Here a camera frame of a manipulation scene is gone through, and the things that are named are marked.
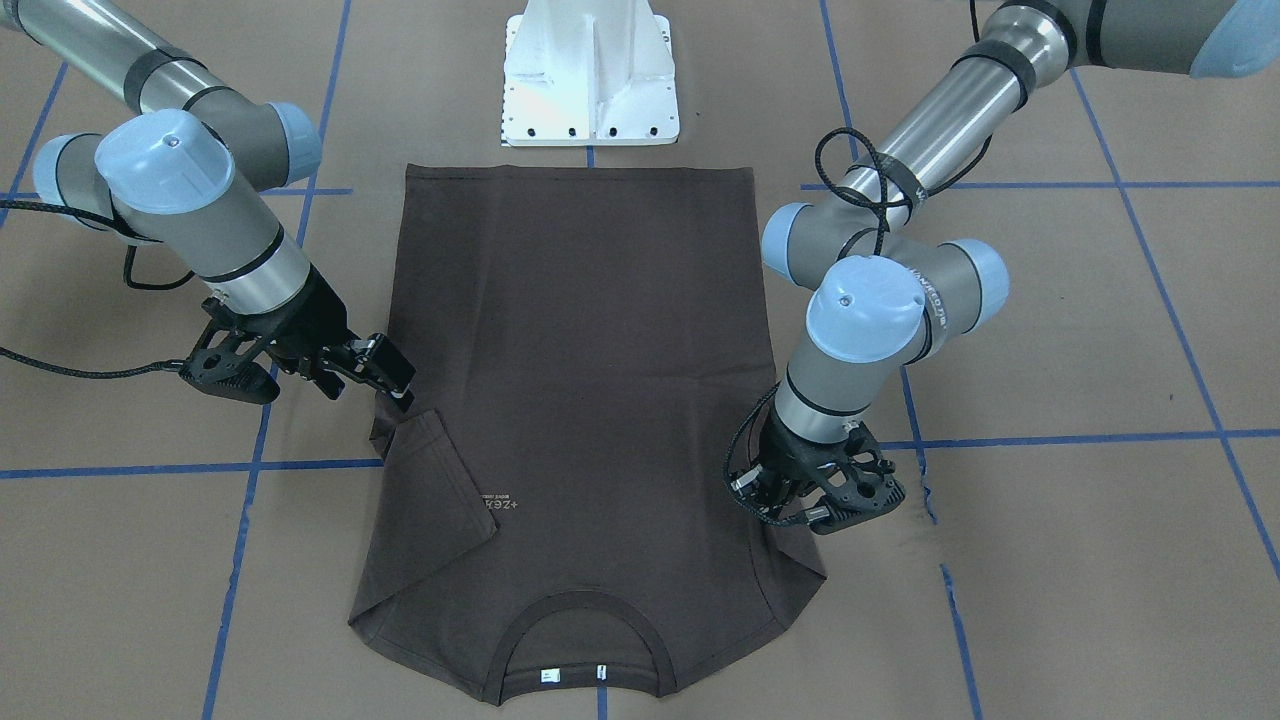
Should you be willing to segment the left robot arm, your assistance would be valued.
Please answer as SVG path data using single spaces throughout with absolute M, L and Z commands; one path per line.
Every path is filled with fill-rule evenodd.
M 1006 1 L 974 44 L 828 199 L 780 208 L 762 259 L 812 291 L 805 333 L 758 404 L 759 452 L 726 471 L 733 500 L 772 527 L 829 534 L 895 510 L 904 489 L 864 416 L 900 368 L 936 355 L 1005 305 L 1010 274 L 978 240 L 902 236 L 968 173 L 998 126 L 1076 67 L 1192 78 L 1252 76 L 1277 58 L 1275 1 Z

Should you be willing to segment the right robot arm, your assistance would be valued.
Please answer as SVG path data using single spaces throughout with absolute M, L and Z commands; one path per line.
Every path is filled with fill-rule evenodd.
M 110 1 L 5 1 L 3 26 L 131 109 L 106 135 L 64 135 L 40 150 L 35 208 L 131 249 L 169 247 L 207 286 L 209 324 L 163 370 L 206 395 L 265 405 L 279 393 L 259 364 L 266 355 L 329 398 L 352 380 L 410 407 L 412 364 L 384 334 L 348 328 L 338 293 L 262 200 L 323 160 L 301 108 L 248 100 Z

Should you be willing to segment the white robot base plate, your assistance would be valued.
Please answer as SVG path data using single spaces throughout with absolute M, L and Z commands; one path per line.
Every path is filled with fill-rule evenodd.
M 530 1 L 504 41 L 504 146 L 678 141 L 671 24 L 650 3 Z

